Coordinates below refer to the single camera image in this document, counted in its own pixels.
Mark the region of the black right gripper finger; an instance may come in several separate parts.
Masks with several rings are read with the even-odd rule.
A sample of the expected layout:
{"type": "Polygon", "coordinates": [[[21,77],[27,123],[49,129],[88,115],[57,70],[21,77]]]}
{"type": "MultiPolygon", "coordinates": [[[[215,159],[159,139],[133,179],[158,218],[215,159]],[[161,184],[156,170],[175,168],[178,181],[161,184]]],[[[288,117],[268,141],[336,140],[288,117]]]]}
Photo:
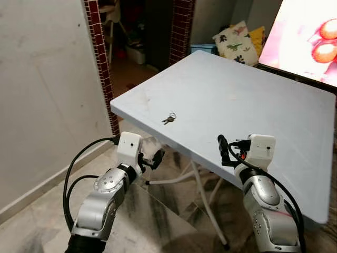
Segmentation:
{"type": "Polygon", "coordinates": [[[219,153],[221,155],[221,165],[225,167],[233,166],[233,162],[230,159],[229,143],[224,135],[217,136],[217,144],[219,145],[219,153]]]}

